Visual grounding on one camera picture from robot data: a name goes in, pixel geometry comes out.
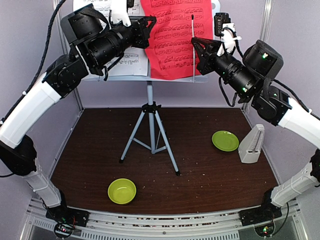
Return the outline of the red paper sheet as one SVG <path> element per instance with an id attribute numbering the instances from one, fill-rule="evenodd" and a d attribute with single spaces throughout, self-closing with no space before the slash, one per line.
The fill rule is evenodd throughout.
<path id="1" fill-rule="evenodd" d="M 142 0 L 145 15 L 156 17 L 145 50 L 153 79 L 177 80 L 199 71 L 192 37 L 213 38 L 212 3 L 209 0 Z"/>

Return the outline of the white sheet music page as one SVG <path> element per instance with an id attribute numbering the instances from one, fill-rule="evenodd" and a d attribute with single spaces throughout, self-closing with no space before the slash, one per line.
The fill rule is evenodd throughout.
<path id="1" fill-rule="evenodd" d="M 109 17 L 111 10 L 111 0 L 74 0 L 73 10 L 76 11 L 86 5 L 93 4 L 94 8 Z M 108 71 L 111 77 L 116 76 L 147 76 L 149 69 L 149 59 L 144 49 L 130 47 L 125 50 L 123 58 Z"/>

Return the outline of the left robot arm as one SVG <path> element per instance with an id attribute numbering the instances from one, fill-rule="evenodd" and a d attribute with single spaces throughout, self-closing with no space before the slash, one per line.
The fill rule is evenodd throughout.
<path id="1" fill-rule="evenodd" d="M 92 4 L 63 17 L 60 27 L 70 51 L 47 70 L 38 69 L 27 90 L 0 122 L 0 159 L 25 179 L 61 222 L 72 218 L 62 191 L 40 168 L 30 128 L 53 105 L 70 94 L 88 75 L 107 79 L 125 50 L 149 47 L 155 16 L 130 16 L 131 0 L 117 0 L 105 17 Z"/>

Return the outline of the white metronome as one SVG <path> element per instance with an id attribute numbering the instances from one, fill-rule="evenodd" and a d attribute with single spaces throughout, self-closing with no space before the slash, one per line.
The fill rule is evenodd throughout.
<path id="1" fill-rule="evenodd" d="M 238 154 L 243 164 L 254 164 L 258 162 L 261 154 L 265 127 L 256 124 L 238 146 Z"/>

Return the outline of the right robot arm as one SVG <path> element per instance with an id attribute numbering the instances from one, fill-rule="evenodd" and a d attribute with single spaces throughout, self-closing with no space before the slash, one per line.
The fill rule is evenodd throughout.
<path id="1" fill-rule="evenodd" d="M 290 97 L 271 85 L 284 65 L 283 57 L 264 41 L 257 40 L 242 54 L 242 60 L 237 60 L 233 52 L 240 49 L 240 37 L 229 27 L 230 23 L 227 13 L 217 13 L 214 34 L 221 40 L 192 37 L 191 43 L 199 59 L 197 70 L 202 75 L 216 72 L 220 81 L 235 90 L 240 103 L 251 102 L 265 121 L 288 129 L 319 147 L 319 117 L 296 95 Z"/>

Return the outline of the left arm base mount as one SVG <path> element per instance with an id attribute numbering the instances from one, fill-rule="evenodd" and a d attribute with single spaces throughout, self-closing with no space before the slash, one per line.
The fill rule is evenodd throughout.
<path id="1" fill-rule="evenodd" d="M 48 207 L 45 201 L 41 200 L 42 206 L 46 210 L 45 217 L 56 222 L 53 233 L 58 239 L 64 240 L 74 233 L 76 226 L 87 226 L 90 213 L 86 210 L 68 207 L 66 197 L 62 191 L 60 191 L 60 196 L 60 205 L 56 207 Z"/>

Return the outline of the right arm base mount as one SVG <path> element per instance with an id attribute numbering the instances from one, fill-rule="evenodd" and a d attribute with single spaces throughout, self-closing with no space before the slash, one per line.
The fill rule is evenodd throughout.
<path id="1" fill-rule="evenodd" d="M 276 233 L 274 220 L 282 216 L 281 207 L 273 205 L 271 194 L 272 188 L 267 190 L 258 207 L 239 211 L 239 218 L 242 226 L 257 225 L 255 233 L 259 237 L 268 238 Z"/>

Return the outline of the light blue music stand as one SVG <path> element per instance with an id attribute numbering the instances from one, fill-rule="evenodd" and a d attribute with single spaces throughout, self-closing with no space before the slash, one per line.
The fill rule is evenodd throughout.
<path id="1" fill-rule="evenodd" d="M 127 13 L 130 18 L 133 18 L 135 16 L 150 16 L 145 14 L 143 7 L 141 5 L 141 1 L 142 0 L 133 0 L 133 4 L 129 6 Z M 194 82 L 198 75 L 175 79 L 172 81 Z M 111 80 L 126 81 L 131 79 L 135 75 L 109 76 L 109 71 L 108 71 L 107 73 L 104 74 L 104 76 L 108 77 Z M 159 115 L 160 106 L 157 105 L 153 99 L 153 82 L 156 80 L 159 80 L 159 81 L 168 81 L 168 80 L 151 78 L 151 65 L 149 60 L 148 60 L 148 75 L 141 76 L 141 77 L 142 77 L 142 80 L 147 82 L 147 103 L 141 107 L 141 114 L 136 122 L 136 125 L 121 155 L 120 163 L 123 163 L 131 143 L 136 142 L 142 145 L 143 147 L 149 149 L 152 154 L 156 154 L 160 151 L 167 150 L 169 157 L 171 159 L 171 162 L 173 164 L 174 171 L 176 175 L 179 176 L 180 171 L 175 161 L 168 138 L 166 136 L 163 123 Z"/>

